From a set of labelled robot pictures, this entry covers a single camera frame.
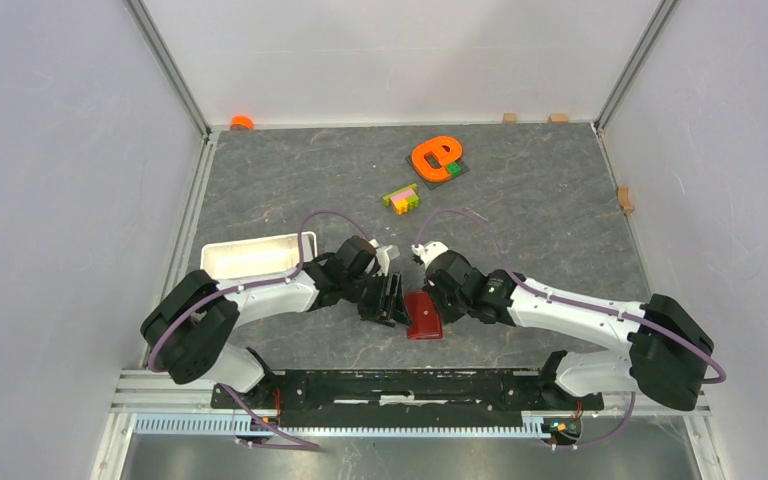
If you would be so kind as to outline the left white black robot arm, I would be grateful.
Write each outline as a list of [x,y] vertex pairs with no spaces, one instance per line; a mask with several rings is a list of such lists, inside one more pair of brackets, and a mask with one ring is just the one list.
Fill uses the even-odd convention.
[[255,354],[229,344],[232,332],[281,314],[307,313],[345,301],[364,321],[410,325],[402,278],[390,269],[400,252],[353,235],[334,252],[302,253],[285,272],[216,280],[187,273],[145,318],[147,367],[179,384],[206,378],[232,387],[250,407],[266,405],[274,381]]

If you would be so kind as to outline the red card holder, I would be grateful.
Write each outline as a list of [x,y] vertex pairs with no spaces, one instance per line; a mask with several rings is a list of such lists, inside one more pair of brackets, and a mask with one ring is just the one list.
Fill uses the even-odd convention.
[[411,321],[406,331],[408,340],[438,340],[443,337],[442,321],[428,292],[408,293],[405,304]]

